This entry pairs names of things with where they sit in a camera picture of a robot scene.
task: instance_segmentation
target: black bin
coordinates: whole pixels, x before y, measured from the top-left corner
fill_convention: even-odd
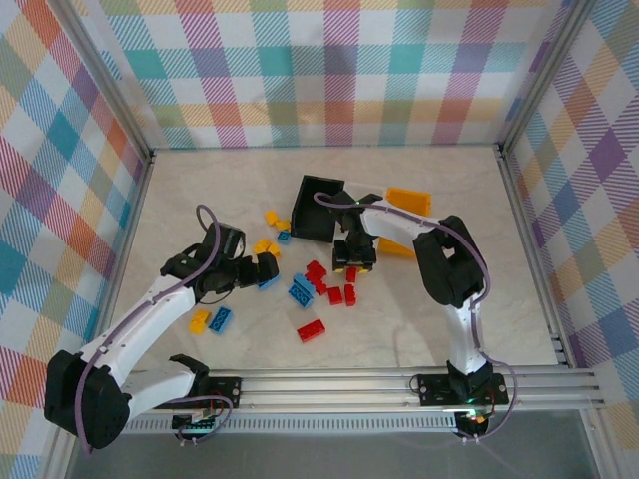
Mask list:
[[[304,175],[296,205],[291,214],[291,236],[322,242],[332,242],[335,232],[335,217],[317,203],[313,196],[317,192],[336,195],[343,190],[344,181]]]

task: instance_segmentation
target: enclosure wall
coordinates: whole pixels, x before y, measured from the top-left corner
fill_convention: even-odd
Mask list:
[[[0,477],[26,478],[47,362],[93,332],[143,163],[45,0],[0,9]]]
[[[514,149],[570,346],[639,474],[639,2],[599,0]]]
[[[73,0],[160,148],[492,144],[573,0]]]

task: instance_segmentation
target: white table surface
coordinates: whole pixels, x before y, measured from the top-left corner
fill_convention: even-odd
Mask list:
[[[198,203],[209,205],[221,222],[244,230],[251,251],[261,238],[275,240],[277,232],[267,226],[264,212],[276,210],[289,218],[304,174],[345,180],[347,190],[355,182],[430,192],[431,215],[460,216],[487,261],[493,281],[482,306],[488,352],[511,364],[556,363],[488,147],[160,152],[114,318],[141,297],[169,257],[202,240]],[[313,259],[330,269],[331,245],[293,239],[281,249],[277,284],[265,291],[237,289],[220,304],[196,306],[214,314],[220,305],[232,309],[224,334],[189,333],[194,310],[160,337],[137,368],[157,367],[176,353],[211,368],[445,364],[449,342],[443,310],[423,288],[416,260],[381,253],[374,271],[357,279],[355,307],[330,306],[323,296],[304,310],[287,294],[293,275],[305,272]],[[343,275],[331,272],[326,282],[345,283]],[[302,344],[296,329],[316,318],[326,333]]]

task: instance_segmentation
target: purple cable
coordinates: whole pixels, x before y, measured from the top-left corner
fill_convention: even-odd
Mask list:
[[[322,200],[321,198],[329,198],[330,199],[330,195],[326,194],[326,193],[322,193],[322,192],[317,192],[313,195],[313,199],[320,205],[327,207],[327,208],[332,208],[332,209],[337,209],[337,210],[349,210],[352,208],[368,208],[371,210],[380,210],[382,212],[387,212],[387,213],[392,213],[394,215],[398,215],[402,218],[406,218],[407,220],[411,220],[412,222],[416,222],[420,225],[425,225],[427,227],[431,227],[431,228],[436,228],[438,230],[442,230],[443,232],[445,232],[448,235],[451,235],[453,238],[455,238],[456,240],[458,240],[467,250],[468,252],[470,252],[470,254],[472,255],[472,257],[474,258],[475,261],[477,261],[477,264],[479,264],[479,267],[481,268],[481,272],[483,273],[484,277],[486,278],[485,281],[485,288],[483,290],[483,293],[474,301],[472,301],[470,303],[470,327],[472,330],[472,340],[474,342],[475,347],[477,348],[477,350],[479,351],[479,354],[481,354],[481,356],[488,362],[491,362],[492,364],[495,364],[497,366],[502,366],[508,369],[508,371],[510,372],[510,375],[512,376],[512,398],[510,400],[510,405],[508,406],[508,410],[506,411],[506,414],[504,415],[503,419],[501,420],[501,422],[499,424],[497,424],[497,426],[495,428],[493,428],[490,432],[484,434],[483,436],[481,436],[482,439],[487,438],[492,436],[493,434],[495,434],[499,429],[501,429],[503,427],[503,425],[506,423],[506,421],[510,418],[510,415],[512,414],[512,410],[515,407],[515,403],[517,402],[517,393],[518,393],[518,389],[519,389],[519,383],[517,382],[517,375],[515,373],[514,368],[509,365],[506,364],[503,361],[497,361],[495,359],[492,359],[488,354],[486,354],[483,350],[483,346],[481,345],[481,342],[479,341],[479,333],[477,331],[477,315],[476,315],[476,307],[478,304],[480,304],[482,301],[484,301],[487,297],[488,294],[490,293],[490,288],[491,288],[491,284],[490,284],[490,274],[488,273],[488,267],[486,266],[485,261],[483,260],[483,258],[481,257],[481,254],[479,254],[479,251],[477,251],[477,249],[475,249],[472,244],[470,244],[470,242],[468,240],[466,240],[466,238],[464,238],[462,235],[460,235],[458,232],[456,232],[455,230],[453,230],[450,227],[447,227],[446,225],[442,225],[441,223],[436,223],[436,222],[430,222],[429,220],[426,220],[424,217],[419,217],[416,215],[412,215],[410,213],[407,213],[403,210],[399,210],[397,208],[391,208],[391,207],[383,207],[382,205],[376,205],[376,204],[372,204],[372,205],[359,205],[359,204],[355,204],[355,205],[338,205],[338,204],[334,204],[334,203],[329,203],[326,202],[324,200]],[[469,439],[475,439],[478,442],[478,438],[475,437],[471,437],[468,436]]]
[[[206,435],[202,436],[199,439],[193,439],[193,444],[196,445],[196,446],[199,445],[199,444],[202,444],[204,441],[207,441],[207,440],[211,439],[220,429],[222,429],[227,424],[227,422],[229,421],[229,418],[231,417],[231,413],[233,412],[233,402],[231,402],[231,399],[229,399],[228,397],[218,396],[218,395],[196,396],[196,397],[181,397],[179,399],[172,399],[170,401],[167,401],[167,404],[179,404],[181,402],[208,401],[208,400],[215,400],[215,401],[224,402],[227,406],[229,406],[229,412],[227,412],[227,416],[224,418],[224,420],[222,422],[220,422],[220,424],[218,424],[213,429],[213,431],[208,432]],[[182,431],[183,430],[184,430],[184,427],[181,427],[180,429],[178,429],[178,438],[184,444],[186,442],[186,439],[182,435]]]
[[[140,314],[148,306],[151,306],[151,305],[157,303],[159,300],[161,300],[161,299],[165,298],[166,296],[168,296],[169,294],[172,294],[173,292],[177,291],[179,288],[184,286],[186,283],[190,282],[192,279],[196,278],[198,275],[200,275],[202,272],[204,272],[207,269],[207,267],[209,267],[211,265],[211,263],[213,262],[213,259],[215,258],[216,254],[218,253],[218,249],[220,248],[220,223],[218,223],[218,219],[216,218],[216,216],[214,215],[214,213],[211,211],[211,209],[209,207],[207,207],[206,205],[197,205],[196,206],[196,216],[198,217],[198,222],[200,222],[200,225],[202,226],[202,228],[204,230],[206,230],[207,228],[205,227],[204,222],[202,221],[202,216],[200,214],[200,210],[204,210],[205,212],[207,212],[209,214],[209,216],[211,217],[211,220],[213,222],[213,227],[214,227],[215,232],[216,232],[216,241],[215,241],[215,243],[213,245],[213,250],[211,251],[211,255],[209,256],[209,258],[193,274],[191,274],[190,276],[186,277],[182,281],[174,284],[173,286],[165,289],[164,291],[160,291],[158,294],[156,294],[150,300],[147,300],[147,301],[141,303],[138,307],[136,307],[133,311],[131,311],[131,313],[128,314],[127,317],[125,317],[120,322],[120,324],[118,324],[113,329],[111,334],[109,334],[109,336],[107,336],[107,338],[100,345],[100,347],[96,350],[96,352],[93,354],[93,356],[91,356],[91,359],[89,359],[89,361],[87,361],[87,365],[85,366],[84,370],[82,371],[82,374],[80,375],[80,380],[78,381],[78,387],[76,388],[76,394],[75,394],[75,398],[74,398],[74,406],[73,406],[73,408],[74,408],[74,417],[75,417],[75,421],[76,421],[76,430],[78,432],[78,439],[80,439],[80,444],[82,446],[82,449],[85,452],[85,454],[87,454],[87,455],[91,454],[92,448],[91,448],[91,446],[89,446],[89,443],[87,442],[87,435],[86,435],[86,432],[84,430],[84,421],[82,419],[82,407],[81,407],[81,405],[82,405],[82,395],[84,393],[84,387],[85,387],[85,384],[87,382],[87,377],[89,376],[89,373],[91,372],[91,368],[98,361],[98,359],[100,358],[100,355],[103,354],[103,352],[101,352],[100,349],[102,347],[108,347],[115,340],[115,338],[118,337],[120,332],[122,332],[122,330],[125,329],[129,325],[129,323],[133,319],[135,319],[137,317],[137,315]]]

